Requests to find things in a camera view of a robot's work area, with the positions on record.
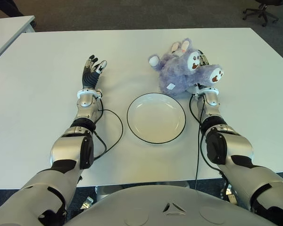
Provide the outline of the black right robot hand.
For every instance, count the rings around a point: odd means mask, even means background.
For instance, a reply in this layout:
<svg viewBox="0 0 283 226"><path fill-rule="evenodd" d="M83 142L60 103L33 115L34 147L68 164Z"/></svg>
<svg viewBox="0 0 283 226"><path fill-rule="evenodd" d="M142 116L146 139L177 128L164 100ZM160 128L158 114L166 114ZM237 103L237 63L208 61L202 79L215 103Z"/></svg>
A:
<svg viewBox="0 0 283 226"><path fill-rule="evenodd" d="M199 52L199 58L200 58L199 68L207 67L208 65L210 65L206 55L201 50L198 50L198 52Z"/></svg>

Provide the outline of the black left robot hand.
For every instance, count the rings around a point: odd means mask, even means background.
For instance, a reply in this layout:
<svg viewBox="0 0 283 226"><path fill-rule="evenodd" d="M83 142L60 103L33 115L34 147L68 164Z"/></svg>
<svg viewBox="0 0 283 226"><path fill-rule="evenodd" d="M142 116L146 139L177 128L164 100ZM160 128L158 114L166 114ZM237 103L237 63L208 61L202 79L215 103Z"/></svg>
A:
<svg viewBox="0 0 283 226"><path fill-rule="evenodd" d="M103 70L107 66L107 61L103 60L99 64L95 65L98 58L95 55L91 55L83 67L82 74L82 85L83 89L90 88L95 89L99 76L102 74Z"/></svg>

